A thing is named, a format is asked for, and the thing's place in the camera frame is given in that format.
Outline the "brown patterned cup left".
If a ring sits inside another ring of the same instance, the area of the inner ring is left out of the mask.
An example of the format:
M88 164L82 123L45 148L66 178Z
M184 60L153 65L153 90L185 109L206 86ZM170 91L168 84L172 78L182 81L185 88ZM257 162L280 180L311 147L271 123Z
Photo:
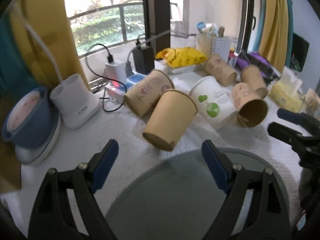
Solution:
M141 118L155 107L162 94L175 86L164 72L154 69L143 80L136 83L124 95L128 107Z

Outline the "purple pouch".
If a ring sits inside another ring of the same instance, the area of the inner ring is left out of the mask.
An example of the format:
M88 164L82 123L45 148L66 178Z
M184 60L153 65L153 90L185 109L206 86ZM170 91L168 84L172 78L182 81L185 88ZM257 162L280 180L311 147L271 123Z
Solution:
M236 65L240 70L244 70L249 65L255 65L260 70L260 74L263 78L275 79L279 77L273 68L272 65L261 56L257 51L246 52L242 50L237 57Z

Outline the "plain tan paper cup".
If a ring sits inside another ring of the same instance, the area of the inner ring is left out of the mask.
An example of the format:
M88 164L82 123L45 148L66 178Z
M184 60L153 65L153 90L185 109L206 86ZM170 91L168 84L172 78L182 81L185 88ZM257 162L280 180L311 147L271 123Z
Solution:
M167 90L150 116L143 138L160 150L173 151L196 115L197 106L190 96Z

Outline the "brown patterned cup front right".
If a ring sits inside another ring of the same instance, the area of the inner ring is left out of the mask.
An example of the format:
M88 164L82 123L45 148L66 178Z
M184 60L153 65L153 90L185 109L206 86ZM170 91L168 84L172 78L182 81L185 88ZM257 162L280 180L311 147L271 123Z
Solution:
M247 83L241 82L231 90L232 100L238 110L237 120L241 126L255 127L266 118L267 103Z

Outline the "brown patterned cup back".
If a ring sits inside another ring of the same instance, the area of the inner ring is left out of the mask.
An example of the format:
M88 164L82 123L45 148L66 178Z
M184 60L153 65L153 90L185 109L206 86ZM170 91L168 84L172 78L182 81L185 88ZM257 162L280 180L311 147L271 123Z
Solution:
M237 77L237 73L219 54L211 55L204 64L204 71L215 77L224 87L230 86Z

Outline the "pink inner bowl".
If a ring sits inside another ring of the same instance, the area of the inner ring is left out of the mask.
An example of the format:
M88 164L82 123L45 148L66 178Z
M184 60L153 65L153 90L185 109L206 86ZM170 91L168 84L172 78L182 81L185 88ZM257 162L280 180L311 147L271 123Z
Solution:
M24 122L24 120L31 113L33 108L37 105L41 98L41 93L38 90L31 91L26 94L21 100L16 104L9 114L9 118L6 124L8 132L12 132L18 128Z

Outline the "black power adapter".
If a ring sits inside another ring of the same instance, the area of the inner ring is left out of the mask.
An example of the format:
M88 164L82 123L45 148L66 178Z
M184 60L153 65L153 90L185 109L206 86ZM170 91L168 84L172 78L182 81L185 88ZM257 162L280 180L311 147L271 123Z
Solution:
M154 53L151 46L142 46L139 39L136 40L136 48L132 51L136 72L147 75L154 68Z

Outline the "yellow curtain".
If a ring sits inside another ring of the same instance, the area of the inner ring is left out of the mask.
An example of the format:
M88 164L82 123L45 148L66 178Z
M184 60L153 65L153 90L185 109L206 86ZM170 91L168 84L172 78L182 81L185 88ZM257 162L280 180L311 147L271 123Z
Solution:
M259 54L283 72L287 54L289 13L287 0L266 0L265 20Z
M59 84L54 66L25 29L23 16L52 53L63 79L79 74L86 81L66 15L65 0L16 0L9 19L17 48L35 80L49 89Z

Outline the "white power strip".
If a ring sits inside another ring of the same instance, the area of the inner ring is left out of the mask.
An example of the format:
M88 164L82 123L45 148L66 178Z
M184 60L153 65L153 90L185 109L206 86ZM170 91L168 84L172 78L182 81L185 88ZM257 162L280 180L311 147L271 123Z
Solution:
M116 81L108 83L105 87L108 97L117 103L123 103L126 90L129 90L135 84L142 81L144 77L145 75L143 74L133 72L133 75L127 78L127 82L125 83L125 85L121 85Z

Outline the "white desk lamp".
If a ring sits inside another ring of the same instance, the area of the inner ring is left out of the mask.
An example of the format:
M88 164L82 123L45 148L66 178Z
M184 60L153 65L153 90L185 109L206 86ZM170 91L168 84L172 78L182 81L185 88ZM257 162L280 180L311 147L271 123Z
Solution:
M22 21L25 30L35 39L54 67L59 85L50 93L50 100L59 111L67 128L79 129L98 111L99 98L88 90L80 74L73 74L63 79L53 54L23 16L21 9L12 5L11 10Z

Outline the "blue bowl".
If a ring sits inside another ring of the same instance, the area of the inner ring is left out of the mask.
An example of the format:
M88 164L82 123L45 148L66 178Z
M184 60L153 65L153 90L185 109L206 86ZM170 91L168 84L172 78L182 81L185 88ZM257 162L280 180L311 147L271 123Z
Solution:
M40 100L24 122L12 132L8 132L6 128L9 114L12 110L8 114L2 127L2 140L4 142L11 142L16 146L21 146L23 148L38 148L48 137L53 119L52 110L50 109L49 104L48 89L46 87L37 87L31 91L35 90L40 91Z

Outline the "yellow curtain left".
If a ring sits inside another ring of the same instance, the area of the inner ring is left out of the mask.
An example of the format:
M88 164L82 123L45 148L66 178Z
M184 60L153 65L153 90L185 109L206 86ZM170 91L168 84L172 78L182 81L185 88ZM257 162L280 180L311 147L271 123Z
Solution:
M66 15L65 0L16 0L9 19L17 48L35 80L49 89L59 84L54 66L25 29L23 16L52 53L63 79L79 74L86 81Z

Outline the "white cup green logo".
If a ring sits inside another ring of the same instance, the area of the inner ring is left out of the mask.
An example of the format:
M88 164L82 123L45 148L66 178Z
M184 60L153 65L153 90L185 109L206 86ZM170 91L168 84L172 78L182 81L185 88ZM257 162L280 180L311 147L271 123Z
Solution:
M189 96L197 105L198 113L214 129L225 126L238 113L227 93L213 76L197 81Z

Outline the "brown patterned cup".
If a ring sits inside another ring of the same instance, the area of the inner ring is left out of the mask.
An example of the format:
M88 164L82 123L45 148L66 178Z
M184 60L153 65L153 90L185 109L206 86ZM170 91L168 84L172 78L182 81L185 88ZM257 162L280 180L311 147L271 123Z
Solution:
M141 118L155 107L162 94L175 86L164 72L154 69L143 80L136 83L124 95L128 107Z
M211 55L204 64L204 71L215 77L224 87L230 86L237 77L237 73L219 54Z
M231 90L232 100L238 110L237 120L241 126L255 127L266 118L267 103L247 83L241 82Z

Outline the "white charger plug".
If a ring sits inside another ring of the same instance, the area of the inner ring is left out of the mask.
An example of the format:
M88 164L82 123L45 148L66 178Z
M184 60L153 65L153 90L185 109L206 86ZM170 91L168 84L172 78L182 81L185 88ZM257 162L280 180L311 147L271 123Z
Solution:
M115 60L112 55L108 55L107 57L104 74L115 87L127 84L125 62Z

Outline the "yellow curtain right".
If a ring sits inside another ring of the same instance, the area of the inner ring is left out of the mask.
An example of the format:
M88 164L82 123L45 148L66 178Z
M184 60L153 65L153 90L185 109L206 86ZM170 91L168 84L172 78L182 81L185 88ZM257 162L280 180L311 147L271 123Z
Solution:
M265 20L259 54L283 72L287 54L289 13L287 0L266 0Z

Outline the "grey round tray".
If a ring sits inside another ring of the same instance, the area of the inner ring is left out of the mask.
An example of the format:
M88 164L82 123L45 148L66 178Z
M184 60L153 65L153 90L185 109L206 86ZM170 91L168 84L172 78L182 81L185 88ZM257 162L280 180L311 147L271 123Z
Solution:
M289 210L284 182L270 163L240 149L220 151L249 170L272 168ZM204 239L225 198L201 151L195 150L138 177L111 205L106 220L117 239Z

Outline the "white mesh basket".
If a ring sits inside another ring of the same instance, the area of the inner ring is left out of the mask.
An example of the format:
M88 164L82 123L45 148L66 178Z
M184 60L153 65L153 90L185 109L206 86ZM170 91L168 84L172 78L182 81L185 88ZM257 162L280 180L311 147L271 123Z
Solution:
M223 60L227 61L231 43L228 37L208 36L201 33L196 35L196 49L207 58L213 54L219 54Z

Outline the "yellow tissue pack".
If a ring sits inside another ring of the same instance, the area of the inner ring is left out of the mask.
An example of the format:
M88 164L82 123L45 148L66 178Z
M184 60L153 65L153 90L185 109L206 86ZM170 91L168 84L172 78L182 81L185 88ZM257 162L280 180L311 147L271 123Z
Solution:
M293 113L298 113L304 96L301 94L300 80L286 85L281 81L274 81L269 85L268 96L280 107Z

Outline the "plain brown cup right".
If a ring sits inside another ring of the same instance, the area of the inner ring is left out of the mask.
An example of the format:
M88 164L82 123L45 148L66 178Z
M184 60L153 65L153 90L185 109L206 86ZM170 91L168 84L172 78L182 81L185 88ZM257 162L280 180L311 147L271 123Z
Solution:
M267 96L267 87L260 73L260 69L255 65L249 65L241 71L240 78L251 87L261 98Z

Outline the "teal curtain left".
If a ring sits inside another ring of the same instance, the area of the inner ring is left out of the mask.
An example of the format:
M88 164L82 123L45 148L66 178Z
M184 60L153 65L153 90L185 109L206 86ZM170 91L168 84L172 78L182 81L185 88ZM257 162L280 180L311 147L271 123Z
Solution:
M20 100L39 84L33 78L16 46L8 15L1 18L1 94Z

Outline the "yellow snack bag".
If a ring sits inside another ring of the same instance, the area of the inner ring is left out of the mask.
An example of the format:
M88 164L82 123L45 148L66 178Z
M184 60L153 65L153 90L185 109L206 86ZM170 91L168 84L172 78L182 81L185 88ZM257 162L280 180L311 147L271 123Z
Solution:
M204 63L206 55L193 47L166 48L158 52L155 56L158 60L164 60L171 68L181 68Z

